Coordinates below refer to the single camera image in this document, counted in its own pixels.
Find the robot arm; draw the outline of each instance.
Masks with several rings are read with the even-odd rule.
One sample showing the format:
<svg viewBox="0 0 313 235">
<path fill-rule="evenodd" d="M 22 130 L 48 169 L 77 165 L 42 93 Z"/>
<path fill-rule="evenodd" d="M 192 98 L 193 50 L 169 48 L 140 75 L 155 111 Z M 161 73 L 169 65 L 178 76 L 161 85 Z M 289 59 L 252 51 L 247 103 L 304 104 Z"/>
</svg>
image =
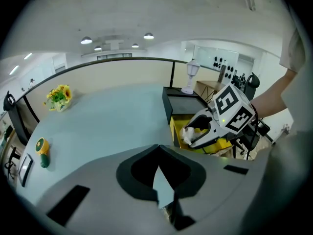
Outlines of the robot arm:
<svg viewBox="0 0 313 235">
<path fill-rule="evenodd" d="M 189 147 L 199 149 L 216 143 L 219 138 L 230 140 L 239 137 L 254 115 L 245 94 L 229 83 L 213 96 L 208 108 L 196 113 L 186 125 L 186 128 L 207 129 L 191 141 Z"/>
</svg>

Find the light blue table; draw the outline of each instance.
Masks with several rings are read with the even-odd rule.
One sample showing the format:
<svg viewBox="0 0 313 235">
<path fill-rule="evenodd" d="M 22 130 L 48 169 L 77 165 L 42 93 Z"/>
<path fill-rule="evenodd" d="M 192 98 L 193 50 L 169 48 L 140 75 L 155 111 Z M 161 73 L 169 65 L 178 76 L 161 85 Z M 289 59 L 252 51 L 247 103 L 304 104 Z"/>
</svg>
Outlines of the light blue table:
<svg viewBox="0 0 313 235">
<path fill-rule="evenodd" d="M 50 165 L 46 169 L 40 166 L 35 152 L 41 137 L 50 144 Z M 24 188 L 18 181 L 17 194 L 36 205 L 49 187 L 85 163 L 154 143 L 173 145 L 161 85 L 113 88 L 73 99 L 70 108 L 62 113 L 50 112 L 33 132 L 21 161 L 28 153 L 34 163 Z M 160 169 L 154 188 L 160 207 L 173 200 L 173 190 Z"/>
</svg>

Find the black handrail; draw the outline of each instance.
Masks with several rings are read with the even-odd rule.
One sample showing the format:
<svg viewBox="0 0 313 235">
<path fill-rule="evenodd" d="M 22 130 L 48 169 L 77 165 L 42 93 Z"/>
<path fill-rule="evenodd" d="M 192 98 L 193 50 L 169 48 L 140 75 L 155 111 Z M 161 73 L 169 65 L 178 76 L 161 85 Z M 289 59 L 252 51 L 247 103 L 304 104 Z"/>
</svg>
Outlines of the black handrail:
<svg viewBox="0 0 313 235">
<path fill-rule="evenodd" d="M 32 90 L 34 90 L 35 88 L 37 88 L 38 86 L 42 85 L 43 83 L 45 83 L 46 81 L 49 81 L 50 79 L 62 75 L 66 72 L 78 69 L 78 68 L 82 68 L 82 67 L 86 67 L 89 65 L 94 65 L 94 64 L 100 64 L 100 63 L 106 63 L 106 62 L 113 62 L 113 61 L 121 61 L 121 60 L 157 60 L 157 61 L 167 61 L 167 62 L 175 62 L 175 63 L 182 63 L 182 64 L 186 64 L 187 62 L 185 61 L 181 61 L 181 60 L 175 60 L 175 59 L 167 59 L 167 58 L 158 58 L 158 57 L 117 57 L 117 58 L 110 58 L 110 59 L 102 59 L 102 60 L 96 60 L 96 61 L 92 61 L 92 62 L 88 62 L 88 63 L 83 63 L 83 64 L 79 64 L 76 66 L 73 66 L 71 68 L 65 69 L 61 72 L 58 72 L 48 78 L 46 78 L 45 80 L 41 81 L 39 84 L 35 85 L 33 88 L 29 89 L 26 93 L 24 93 L 16 102 L 18 102 L 21 98 L 23 98 L 24 96 L 26 96 L 28 93 L 30 93 Z M 201 65 L 201 67 L 203 68 L 207 68 L 213 71 L 217 71 L 215 69 L 212 69 L 210 67 L 207 66 L 203 66 Z"/>
</svg>

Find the white sleeve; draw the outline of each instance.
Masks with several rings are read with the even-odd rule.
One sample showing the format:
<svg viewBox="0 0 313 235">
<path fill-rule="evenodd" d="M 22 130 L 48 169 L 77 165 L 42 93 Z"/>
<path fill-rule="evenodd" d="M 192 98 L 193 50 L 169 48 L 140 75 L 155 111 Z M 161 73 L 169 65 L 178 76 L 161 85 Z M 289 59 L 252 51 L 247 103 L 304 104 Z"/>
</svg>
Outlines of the white sleeve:
<svg viewBox="0 0 313 235">
<path fill-rule="evenodd" d="M 299 72 L 305 61 L 305 52 L 299 32 L 294 24 L 284 32 L 282 53 L 279 64 L 287 69 Z"/>
</svg>

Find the white lamp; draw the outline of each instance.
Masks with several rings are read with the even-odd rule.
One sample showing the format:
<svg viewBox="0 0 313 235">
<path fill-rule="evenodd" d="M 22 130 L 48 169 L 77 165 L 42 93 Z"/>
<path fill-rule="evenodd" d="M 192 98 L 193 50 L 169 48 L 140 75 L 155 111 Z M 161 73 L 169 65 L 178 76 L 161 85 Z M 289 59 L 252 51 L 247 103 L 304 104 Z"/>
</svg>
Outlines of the white lamp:
<svg viewBox="0 0 313 235">
<path fill-rule="evenodd" d="M 94 50 L 102 50 L 101 46 L 97 45 Z"/>
<path fill-rule="evenodd" d="M 152 33 L 148 32 L 143 36 L 144 39 L 153 39 L 154 35 L 152 35 Z"/>
<path fill-rule="evenodd" d="M 80 42 L 82 45 L 87 45 L 87 44 L 91 44 L 92 43 L 92 40 L 90 37 L 84 37 L 81 42 Z"/>
<path fill-rule="evenodd" d="M 200 68 L 200 65 L 197 63 L 195 59 L 187 63 L 188 83 L 186 87 L 181 89 L 181 91 L 184 92 L 185 94 L 194 93 L 193 89 L 191 88 L 191 82 L 192 82 L 192 77 L 197 75 L 199 68 Z"/>
</svg>

